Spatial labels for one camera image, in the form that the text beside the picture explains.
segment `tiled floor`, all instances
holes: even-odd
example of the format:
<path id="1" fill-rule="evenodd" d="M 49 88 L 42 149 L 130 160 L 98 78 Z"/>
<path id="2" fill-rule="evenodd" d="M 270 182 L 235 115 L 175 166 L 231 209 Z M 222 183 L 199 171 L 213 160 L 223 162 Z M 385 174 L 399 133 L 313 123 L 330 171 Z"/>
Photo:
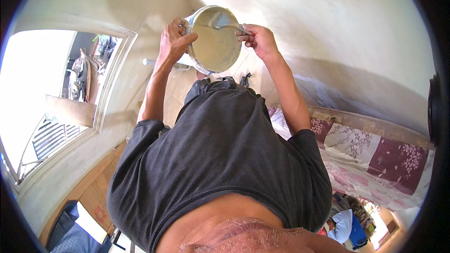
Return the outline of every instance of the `tiled floor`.
<path id="1" fill-rule="evenodd" d="M 166 87 L 166 97 L 164 99 L 164 124 L 173 127 L 180 109 L 183 107 L 184 98 L 197 80 L 196 70 L 191 67 L 186 71 L 172 71 Z M 266 66 L 253 49 L 245 46 L 241 49 L 241 54 L 234 65 L 220 74 L 212 74 L 211 81 L 216 81 L 218 77 L 233 76 L 239 83 L 241 76 L 251 72 L 249 78 L 250 87 L 257 94 L 266 98 L 266 105 L 271 106 L 279 103 L 277 91 L 270 78 Z"/>

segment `person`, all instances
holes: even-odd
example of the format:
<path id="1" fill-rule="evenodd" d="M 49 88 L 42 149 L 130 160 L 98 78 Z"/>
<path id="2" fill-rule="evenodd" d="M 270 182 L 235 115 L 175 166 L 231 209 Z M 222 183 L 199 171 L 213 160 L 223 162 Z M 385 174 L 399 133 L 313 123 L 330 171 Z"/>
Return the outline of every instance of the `person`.
<path id="1" fill-rule="evenodd" d="M 327 236 L 339 243 L 344 243 L 352 233 L 353 211 L 344 210 L 327 220 L 329 231 Z"/>
<path id="2" fill-rule="evenodd" d="M 148 252 L 347 252 L 322 228 L 331 184 L 307 106 L 273 33 L 244 25 L 237 39 L 265 63 L 292 137 L 270 123 L 265 100 L 232 78 L 200 75 L 171 130 L 163 104 L 172 66 L 197 39 L 176 18 L 160 53 L 138 122 L 110 181 L 115 226 Z"/>
<path id="3" fill-rule="evenodd" d="M 327 225 L 329 231 L 326 235 L 341 244 L 346 242 L 352 233 L 353 210 L 347 198 L 340 193 L 333 194 Z"/>

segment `white window frame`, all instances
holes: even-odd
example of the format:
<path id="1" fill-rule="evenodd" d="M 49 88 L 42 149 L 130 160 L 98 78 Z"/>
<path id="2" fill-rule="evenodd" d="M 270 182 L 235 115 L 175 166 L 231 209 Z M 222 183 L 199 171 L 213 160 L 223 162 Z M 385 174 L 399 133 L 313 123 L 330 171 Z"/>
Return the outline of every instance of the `white window frame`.
<path id="1" fill-rule="evenodd" d="M 102 21 L 92 20 L 85 17 L 80 17 L 65 13 L 56 13 L 49 11 L 36 12 L 37 17 L 40 20 L 34 21 L 28 20 L 26 14 L 23 14 L 19 18 L 21 25 L 26 25 L 27 28 L 15 28 L 14 33 L 26 30 L 74 30 L 78 32 L 88 33 L 101 33 L 109 36 L 122 38 L 122 41 L 116 46 L 116 50 L 113 52 L 111 58 L 108 61 L 108 65 L 105 71 L 105 80 L 103 85 L 98 89 L 98 101 L 96 101 L 97 109 L 95 111 L 95 118 L 93 128 L 88 128 L 85 131 L 79 133 L 76 137 L 68 141 L 66 144 L 58 147 L 52 151 L 45 161 L 40 163 L 34 170 L 32 170 L 27 176 L 19 182 L 19 178 L 9 163 L 8 156 L 4 150 L 3 143 L 0 139 L 0 149 L 5 157 L 7 166 L 9 167 L 9 180 L 11 185 L 16 191 L 16 195 L 25 193 L 31 185 L 36 183 L 41 176 L 43 176 L 52 166 L 55 164 L 64 163 L 68 160 L 70 154 L 85 143 L 89 138 L 97 133 L 101 133 L 103 128 L 103 122 L 106 115 L 106 110 L 111 98 L 111 94 L 116 83 L 117 77 L 120 73 L 122 65 L 127 58 L 133 43 L 135 42 L 138 34 L 124 28 L 111 25 Z"/>

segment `pink floral fabric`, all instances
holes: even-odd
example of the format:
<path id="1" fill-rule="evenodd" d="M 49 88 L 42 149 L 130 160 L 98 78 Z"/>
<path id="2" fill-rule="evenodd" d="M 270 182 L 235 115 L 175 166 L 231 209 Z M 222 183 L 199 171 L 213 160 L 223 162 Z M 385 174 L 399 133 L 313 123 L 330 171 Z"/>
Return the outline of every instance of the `pink floral fabric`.
<path id="1" fill-rule="evenodd" d="M 280 109 L 271 120 L 287 140 L 289 129 Z M 310 118 L 310 125 L 334 190 L 391 211 L 422 205 L 434 151 L 321 119 Z"/>

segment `hand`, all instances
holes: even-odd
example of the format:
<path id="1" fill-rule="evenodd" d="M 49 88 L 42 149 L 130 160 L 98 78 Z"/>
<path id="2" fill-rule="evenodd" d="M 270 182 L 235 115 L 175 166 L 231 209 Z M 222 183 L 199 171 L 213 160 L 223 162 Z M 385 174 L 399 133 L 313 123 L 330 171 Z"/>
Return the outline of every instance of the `hand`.
<path id="1" fill-rule="evenodd" d="M 334 230 L 334 222 L 331 219 L 327 220 L 327 225 L 330 228 L 330 231 Z"/>
<path id="2" fill-rule="evenodd" d="M 199 36 L 196 33 L 185 35 L 187 24 L 187 20 L 175 18 L 170 24 L 166 25 L 161 33 L 159 56 L 155 65 L 157 68 L 163 63 L 172 67 L 186 52 L 188 45 L 197 40 Z"/>
<path id="3" fill-rule="evenodd" d="M 245 41 L 245 46 L 253 47 L 258 57 L 264 60 L 271 56 L 279 55 L 274 34 L 270 29 L 260 25 L 243 24 L 242 26 L 246 31 L 254 33 L 255 36 L 247 35 L 242 31 L 238 31 L 236 32 L 238 41 Z"/>

